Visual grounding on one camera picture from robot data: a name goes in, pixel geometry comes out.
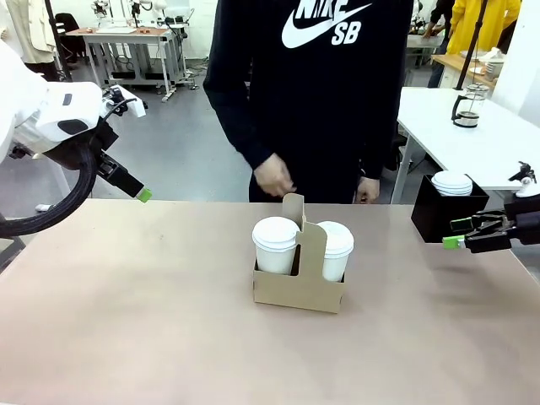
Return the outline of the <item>person's left hand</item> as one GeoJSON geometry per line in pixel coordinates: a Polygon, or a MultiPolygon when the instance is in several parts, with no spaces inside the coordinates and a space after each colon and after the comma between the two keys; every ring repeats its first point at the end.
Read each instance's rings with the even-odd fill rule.
{"type": "Polygon", "coordinates": [[[358,204],[372,204],[380,196],[380,181],[361,177],[355,195],[358,204]]]}

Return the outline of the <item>person's right hand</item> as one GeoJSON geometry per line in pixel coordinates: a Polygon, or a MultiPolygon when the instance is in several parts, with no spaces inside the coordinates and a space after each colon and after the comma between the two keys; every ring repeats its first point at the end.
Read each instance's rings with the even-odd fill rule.
{"type": "Polygon", "coordinates": [[[272,197],[284,197],[295,192],[287,165],[276,154],[269,156],[254,170],[257,185],[272,197]]]}

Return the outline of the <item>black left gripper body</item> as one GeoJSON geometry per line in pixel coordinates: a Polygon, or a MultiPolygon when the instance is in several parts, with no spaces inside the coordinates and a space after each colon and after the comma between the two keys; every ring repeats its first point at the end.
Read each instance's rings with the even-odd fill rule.
{"type": "Polygon", "coordinates": [[[81,132],[45,152],[45,156],[68,170],[80,170],[89,166],[89,156],[99,165],[106,150],[118,139],[107,123],[99,122],[94,129],[81,132]]]}

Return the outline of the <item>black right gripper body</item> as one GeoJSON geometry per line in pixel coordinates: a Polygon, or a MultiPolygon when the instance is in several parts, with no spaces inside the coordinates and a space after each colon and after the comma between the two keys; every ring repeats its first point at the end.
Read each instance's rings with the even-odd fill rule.
{"type": "Polygon", "coordinates": [[[505,216],[510,224],[506,234],[523,245],[539,244],[539,196],[505,199],[505,216]]]}

